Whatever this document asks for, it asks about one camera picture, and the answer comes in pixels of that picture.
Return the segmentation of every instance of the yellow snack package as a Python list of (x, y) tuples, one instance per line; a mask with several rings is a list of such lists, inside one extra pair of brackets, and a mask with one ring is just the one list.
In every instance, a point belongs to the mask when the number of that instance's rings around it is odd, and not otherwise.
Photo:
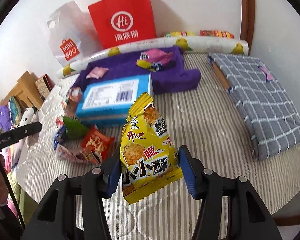
[(122, 129), (122, 193), (133, 204), (182, 178), (164, 119), (147, 93), (137, 98)]

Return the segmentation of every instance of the metal screw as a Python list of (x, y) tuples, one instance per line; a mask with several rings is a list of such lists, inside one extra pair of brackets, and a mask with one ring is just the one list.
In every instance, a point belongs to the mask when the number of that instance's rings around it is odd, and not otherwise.
[(247, 178), (245, 176), (240, 176), (239, 181), (241, 182), (247, 182)]
[(60, 175), (58, 176), (58, 180), (59, 180), (59, 181), (65, 180), (65, 178), (66, 178), (66, 176), (65, 176), (64, 174), (60, 174)]
[(93, 174), (99, 174), (101, 172), (101, 169), (100, 168), (94, 168), (93, 170), (92, 170), (92, 173)]
[(204, 169), (203, 173), (207, 174), (207, 175), (211, 175), (212, 174), (212, 170), (211, 169)]

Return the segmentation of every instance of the blue box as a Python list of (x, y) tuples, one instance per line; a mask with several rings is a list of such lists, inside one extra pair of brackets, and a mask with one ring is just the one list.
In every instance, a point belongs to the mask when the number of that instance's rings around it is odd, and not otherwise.
[(84, 91), (75, 114), (87, 125), (123, 125), (130, 107), (144, 92), (153, 96), (151, 74), (91, 84)]

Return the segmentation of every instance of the wooden baseboard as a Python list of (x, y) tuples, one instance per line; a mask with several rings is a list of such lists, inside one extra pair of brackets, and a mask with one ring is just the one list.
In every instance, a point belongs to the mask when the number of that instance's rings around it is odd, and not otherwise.
[(274, 218), (274, 222), (278, 227), (300, 225), (300, 215), (286, 218)]

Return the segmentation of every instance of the white wall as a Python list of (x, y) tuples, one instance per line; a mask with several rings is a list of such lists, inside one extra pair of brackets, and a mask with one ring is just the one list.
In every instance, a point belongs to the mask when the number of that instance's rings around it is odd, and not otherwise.
[[(0, 26), (0, 100), (28, 70), (56, 81), (61, 66), (47, 44), (49, 15), (71, 0), (20, 0)], [(99, 0), (74, 0), (83, 11)], [(227, 30), (240, 37), (241, 0), (151, 0), (157, 34), (200, 29)]]
[(256, 0), (251, 56), (268, 66), (300, 112), (300, 16), (287, 0)]

